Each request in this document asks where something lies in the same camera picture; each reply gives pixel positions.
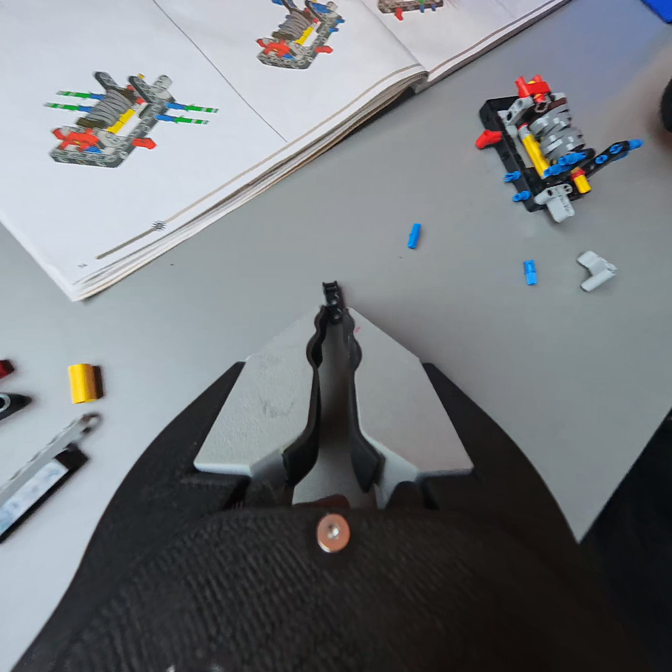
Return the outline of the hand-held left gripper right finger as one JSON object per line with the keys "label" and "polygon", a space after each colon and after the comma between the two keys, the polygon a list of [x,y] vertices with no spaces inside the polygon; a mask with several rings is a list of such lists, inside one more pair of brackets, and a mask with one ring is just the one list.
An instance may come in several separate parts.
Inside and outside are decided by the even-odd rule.
{"label": "hand-held left gripper right finger", "polygon": [[348,355],[348,434],[360,489],[469,475],[474,468],[415,354],[356,310],[343,310]]}

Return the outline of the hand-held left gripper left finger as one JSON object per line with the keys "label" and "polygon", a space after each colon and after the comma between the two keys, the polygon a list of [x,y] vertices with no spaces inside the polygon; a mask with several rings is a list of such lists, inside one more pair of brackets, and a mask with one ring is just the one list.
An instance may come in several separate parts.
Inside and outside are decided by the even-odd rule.
{"label": "hand-held left gripper left finger", "polygon": [[322,308],[250,355],[194,458],[201,473],[294,486],[319,441]]}

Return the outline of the small black lego piece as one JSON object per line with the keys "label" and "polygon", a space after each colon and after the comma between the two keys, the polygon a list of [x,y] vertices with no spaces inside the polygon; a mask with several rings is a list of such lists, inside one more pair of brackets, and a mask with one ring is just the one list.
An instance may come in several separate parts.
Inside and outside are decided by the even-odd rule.
{"label": "small black lego piece", "polygon": [[324,305],[329,311],[329,320],[333,325],[341,324],[343,319],[343,297],[337,281],[323,282]]}

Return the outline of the grey T-shaped lego connector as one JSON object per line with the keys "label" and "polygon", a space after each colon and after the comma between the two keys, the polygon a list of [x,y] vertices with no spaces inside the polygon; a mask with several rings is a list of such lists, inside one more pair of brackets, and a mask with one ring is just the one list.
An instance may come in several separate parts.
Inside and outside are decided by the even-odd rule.
{"label": "grey T-shaped lego connector", "polygon": [[617,273],[617,266],[594,251],[585,251],[577,257],[576,262],[589,274],[587,279],[581,283],[581,289],[585,292],[595,290],[612,279]]}

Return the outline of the lego chassis assembly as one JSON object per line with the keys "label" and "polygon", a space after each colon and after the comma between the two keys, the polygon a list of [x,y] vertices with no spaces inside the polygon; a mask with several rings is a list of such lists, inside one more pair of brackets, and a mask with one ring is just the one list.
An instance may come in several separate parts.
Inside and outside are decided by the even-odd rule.
{"label": "lego chassis assembly", "polygon": [[618,141],[602,151],[590,147],[575,125],[564,93],[536,75],[515,81],[516,95],[488,99],[479,111],[479,150],[493,147],[516,192],[513,202],[528,212],[547,211],[557,224],[575,215],[574,202],[591,192],[590,178],[643,146]]}

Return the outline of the yellow lego connector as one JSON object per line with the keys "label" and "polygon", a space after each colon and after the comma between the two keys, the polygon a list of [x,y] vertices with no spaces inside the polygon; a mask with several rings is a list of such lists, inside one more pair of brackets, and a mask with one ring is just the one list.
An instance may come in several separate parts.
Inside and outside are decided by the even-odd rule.
{"label": "yellow lego connector", "polygon": [[74,405],[97,401],[104,396],[102,370],[98,365],[70,365],[68,376],[71,402]]}

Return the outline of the long grey lego beam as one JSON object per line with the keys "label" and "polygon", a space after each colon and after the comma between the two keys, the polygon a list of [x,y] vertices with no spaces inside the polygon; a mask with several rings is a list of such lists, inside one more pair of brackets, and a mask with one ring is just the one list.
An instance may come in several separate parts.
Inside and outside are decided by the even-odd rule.
{"label": "long grey lego beam", "polygon": [[78,446],[83,438],[102,421],[99,413],[86,413],[61,430],[44,448],[33,455],[21,468],[1,485],[1,505],[27,484],[39,469],[60,453]]}

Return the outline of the lego instruction booklet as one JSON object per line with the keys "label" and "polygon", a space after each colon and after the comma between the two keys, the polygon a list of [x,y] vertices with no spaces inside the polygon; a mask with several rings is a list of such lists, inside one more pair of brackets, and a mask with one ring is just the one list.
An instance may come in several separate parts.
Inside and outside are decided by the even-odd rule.
{"label": "lego instruction booklet", "polygon": [[565,1],[2,1],[1,225],[72,301]]}

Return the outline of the black curved lego piece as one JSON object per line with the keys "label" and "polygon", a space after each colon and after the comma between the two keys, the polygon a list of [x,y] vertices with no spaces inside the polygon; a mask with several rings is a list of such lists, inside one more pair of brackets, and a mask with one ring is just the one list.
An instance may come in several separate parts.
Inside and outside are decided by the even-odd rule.
{"label": "black curved lego piece", "polygon": [[5,393],[1,392],[1,412],[0,420],[3,421],[8,419],[13,414],[21,411],[23,408],[27,407],[32,398],[23,394],[18,393]]}

